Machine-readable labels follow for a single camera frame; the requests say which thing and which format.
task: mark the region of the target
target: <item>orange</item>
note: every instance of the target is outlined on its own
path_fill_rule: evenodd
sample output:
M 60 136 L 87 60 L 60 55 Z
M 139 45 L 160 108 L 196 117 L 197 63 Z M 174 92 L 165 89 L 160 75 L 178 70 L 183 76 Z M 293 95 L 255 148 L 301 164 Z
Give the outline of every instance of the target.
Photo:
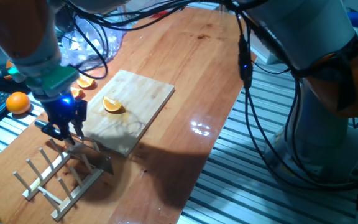
M 22 114 L 30 109 L 29 97 L 21 92 L 15 92 L 6 99 L 6 108 L 13 114 Z
M 74 98 L 79 97 L 82 94 L 82 90 L 71 87 L 70 88 L 71 94 L 74 96 Z
M 94 79 L 86 77 L 84 75 L 81 75 L 78 79 L 77 79 L 77 84 L 78 86 L 80 86 L 81 88 L 88 88 L 91 85 L 94 84 Z
M 122 108 L 122 103 L 105 96 L 105 97 L 103 97 L 103 106 L 104 106 L 104 109 L 106 109 L 107 111 L 115 112 Z

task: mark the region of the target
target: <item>transparent plastic bag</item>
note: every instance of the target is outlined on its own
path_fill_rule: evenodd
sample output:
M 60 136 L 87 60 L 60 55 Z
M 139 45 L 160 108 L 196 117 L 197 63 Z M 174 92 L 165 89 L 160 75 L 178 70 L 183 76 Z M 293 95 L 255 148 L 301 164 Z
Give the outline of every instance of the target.
M 76 17 L 76 23 L 107 62 L 114 58 L 126 32 L 104 28 L 105 35 L 101 26 L 97 24 L 79 17 Z M 76 29 L 62 37 L 59 48 L 62 54 L 62 66 L 70 64 L 79 66 L 81 70 L 88 70 L 102 65 L 102 61 L 96 52 Z

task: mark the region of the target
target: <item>wooden tabletop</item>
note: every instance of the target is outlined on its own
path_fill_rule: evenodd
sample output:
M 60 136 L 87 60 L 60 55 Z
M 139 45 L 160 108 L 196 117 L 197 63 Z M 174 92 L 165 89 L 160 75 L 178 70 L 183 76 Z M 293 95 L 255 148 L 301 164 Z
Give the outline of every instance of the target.
M 92 99 L 120 69 L 170 83 L 176 91 L 134 152 L 126 159 L 112 156 L 115 175 L 104 173 L 61 223 L 176 223 L 240 92 L 238 37 L 233 15 L 192 8 L 125 35 L 108 77 L 85 91 L 85 99 Z M 34 181 L 36 174 L 25 160 L 46 169 L 37 149 L 57 157 L 47 140 L 32 124 L 0 153 L 1 223 L 55 223 L 54 208 L 41 194 L 28 202 L 12 174 L 16 170 L 28 183 Z M 70 164 L 86 175 L 78 161 Z M 64 199 L 58 177 L 74 188 L 67 166 L 45 188 Z

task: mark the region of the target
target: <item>orange wedge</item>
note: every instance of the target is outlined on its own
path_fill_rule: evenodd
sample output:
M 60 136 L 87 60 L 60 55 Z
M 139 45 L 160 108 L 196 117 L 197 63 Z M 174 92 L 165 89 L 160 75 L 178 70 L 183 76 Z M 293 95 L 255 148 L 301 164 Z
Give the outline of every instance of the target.
M 82 90 L 74 88 L 74 87 L 71 87 L 70 91 L 71 91 L 71 94 L 74 96 L 74 98 L 79 97 L 82 93 Z
M 103 98 L 103 106 L 104 109 L 106 109 L 108 112 L 115 112 L 122 108 L 122 103 L 105 96 Z
M 78 86 L 80 86 L 81 88 L 88 88 L 91 85 L 94 84 L 94 79 L 92 78 L 88 78 L 84 75 L 81 75 L 78 79 L 77 79 L 77 84 Z

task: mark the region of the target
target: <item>cutting board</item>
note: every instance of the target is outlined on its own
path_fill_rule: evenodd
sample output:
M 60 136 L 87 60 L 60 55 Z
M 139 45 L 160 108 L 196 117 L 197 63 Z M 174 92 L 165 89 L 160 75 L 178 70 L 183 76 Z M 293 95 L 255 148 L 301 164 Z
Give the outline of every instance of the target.
M 173 85 L 120 70 L 88 103 L 84 137 L 127 156 L 174 91 Z M 121 102 L 124 109 L 106 111 L 104 96 Z

